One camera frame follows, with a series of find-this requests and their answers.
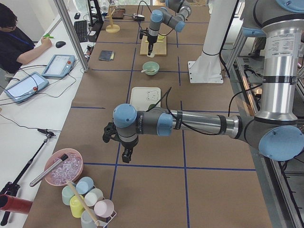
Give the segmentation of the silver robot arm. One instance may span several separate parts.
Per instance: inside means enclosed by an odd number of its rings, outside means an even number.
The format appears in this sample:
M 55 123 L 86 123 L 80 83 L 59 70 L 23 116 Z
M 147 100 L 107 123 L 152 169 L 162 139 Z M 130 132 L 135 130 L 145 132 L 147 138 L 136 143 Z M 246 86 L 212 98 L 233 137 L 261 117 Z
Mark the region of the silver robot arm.
M 149 28 L 140 30 L 140 39 L 143 36 L 148 40 L 147 56 L 154 57 L 153 45 L 157 42 L 160 26 L 162 23 L 177 32 L 181 32 L 185 26 L 185 20 L 191 15 L 190 3 L 186 0 L 166 0 L 166 7 L 176 12 L 171 15 L 165 7 L 153 10 L 150 16 Z
M 266 37 L 260 110 L 254 117 L 225 117 L 153 107 L 137 111 L 120 104 L 113 121 L 104 128 L 103 141 L 118 141 L 124 147 L 122 160 L 131 161 L 140 134 L 168 136 L 172 130 L 191 129 L 205 135 L 228 135 L 275 161 L 287 161 L 304 148 L 304 135 L 293 114 L 297 83 L 298 49 L 304 29 L 301 0 L 248 0 L 243 30 Z

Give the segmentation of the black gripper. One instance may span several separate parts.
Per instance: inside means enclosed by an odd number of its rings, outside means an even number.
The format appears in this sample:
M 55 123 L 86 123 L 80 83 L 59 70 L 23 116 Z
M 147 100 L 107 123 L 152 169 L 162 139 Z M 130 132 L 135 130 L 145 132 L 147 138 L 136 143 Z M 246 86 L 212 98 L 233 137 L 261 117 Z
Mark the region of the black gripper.
M 154 30 L 152 28 L 141 29 L 139 32 L 139 38 L 143 39 L 143 36 L 146 36 L 147 41 L 149 42 L 147 55 L 150 56 L 153 51 L 153 44 L 157 42 L 158 30 Z
M 136 135 L 136 138 L 130 142 L 122 140 L 113 122 L 109 122 L 108 125 L 104 128 L 102 139 L 105 143 L 108 143 L 110 140 L 114 140 L 122 144 L 122 146 L 125 148 L 122 154 L 122 161 L 124 163 L 129 163 L 132 160 L 133 147 L 135 147 L 139 141 L 138 135 Z

